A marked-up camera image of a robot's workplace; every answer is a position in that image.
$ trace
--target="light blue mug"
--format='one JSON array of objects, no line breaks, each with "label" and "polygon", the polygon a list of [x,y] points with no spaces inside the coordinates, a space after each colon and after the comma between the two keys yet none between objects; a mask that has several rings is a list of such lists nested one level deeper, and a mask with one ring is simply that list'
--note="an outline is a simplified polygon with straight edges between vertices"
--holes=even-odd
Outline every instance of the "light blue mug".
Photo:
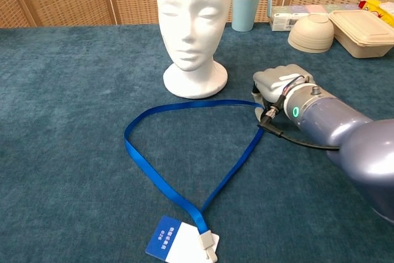
[{"label": "light blue mug", "polygon": [[[231,27],[235,31],[247,32],[253,29],[260,0],[233,0]],[[271,17],[272,0],[268,0],[267,16]]]}]

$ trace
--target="container lid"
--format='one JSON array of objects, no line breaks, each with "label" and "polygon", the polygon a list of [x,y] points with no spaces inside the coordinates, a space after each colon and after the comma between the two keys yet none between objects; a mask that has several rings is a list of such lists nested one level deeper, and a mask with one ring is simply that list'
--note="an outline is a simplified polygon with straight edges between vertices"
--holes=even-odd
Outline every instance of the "container lid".
[{"label": "container lid", "polygon": [[335,10],[331,21],[358,44],[394,44],[394,28],[366,10]]}]

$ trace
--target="teal carpet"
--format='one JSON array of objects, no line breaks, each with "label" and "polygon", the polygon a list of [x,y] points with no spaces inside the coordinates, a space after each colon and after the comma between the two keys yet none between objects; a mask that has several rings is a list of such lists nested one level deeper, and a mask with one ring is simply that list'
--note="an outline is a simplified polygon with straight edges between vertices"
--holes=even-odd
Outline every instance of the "teal carpet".
[{"label": "teal carpet", "polygon": [[[288,33],[227,25],[211,99],[252,100],[252,75],[297,63],[374,119],[394,117],[394,51],[353,59],[291,48]],[[192,223],[128,157],[123,132],[144,110],[185,102],[165,90],[171,63],[158,25],[0,30],[0,262],[146,262],[163,215]],[[284,118],[278,124],[303,137]],[[197,206],[257,127],[251,107],[173,111],[144,120],[135,146]],[[394,262],[394,227],[324,152],[265,134],[204,216],[219,262]]]}]

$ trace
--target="beige plastic container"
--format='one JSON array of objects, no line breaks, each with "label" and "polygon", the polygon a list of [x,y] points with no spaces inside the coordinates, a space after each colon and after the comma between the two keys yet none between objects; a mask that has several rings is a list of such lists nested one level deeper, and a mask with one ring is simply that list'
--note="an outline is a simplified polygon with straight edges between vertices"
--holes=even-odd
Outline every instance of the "beige plastic container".
[{"label": "beige plastic container", "polygon": [[334,37],[358,59],[383,57],[394,46],[394,28],[366,10],[335,10]]}]

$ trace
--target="blue lanyard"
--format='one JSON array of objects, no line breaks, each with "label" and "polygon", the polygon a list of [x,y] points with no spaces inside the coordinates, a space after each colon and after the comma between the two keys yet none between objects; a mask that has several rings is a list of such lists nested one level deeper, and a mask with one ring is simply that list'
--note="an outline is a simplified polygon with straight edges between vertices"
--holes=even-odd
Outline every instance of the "blue lanyard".
[{"label": "blue lanyard", "polygon": [[155,113],[161,113],[165,111],[172,110],[181,110],[186,108],[201,108],[201,107],[215,107],[222,105],[249,105],[253,107],[263,108],[260,104],[243,101],[243,100],[213,100],[213,101],[193,101],[186,103],[177,103],[170,105],[162,105],[153,107],[141,113],[135,120],[133,120],[126,130],[124,131],[124,141],[126,144],[126,149],[130,157],[137,163],[140,169],[151,179],[151,181],[160,189],[160,191],[170,200],[172,200],[175,204],[186,210],[191,218],[194,220],[198,231],[200,234],[206,233],[209,228],[205,223],[202,212],[209,206],[211,201],[215,198],[215,196],[221,191],[224,185],[231,179],[231,177],[237,172],[237,170],[244,164],[247,160],[254,147],[257,145],[261,137],[263,136],[263,129],[258,129],[257,134],[253,138],[252,142],[249,144],[245,152],[242,154],[241,158],[238,162],[232,167],[230,172],[225,176],[223,181],[219,184],[219,186],[211,193],[206,202],[204,203],[201,210],[199,210],[196,206],[194,206],[191,202],[189,202],[186,198],[177,193],[160,175],[156,170],[152,167],[152,165],[134,148],[134,146],[129,141],[129,137],[131,135],[132,130],[136,127],[136,125],[141,122],[145,117],[150,116]]}]

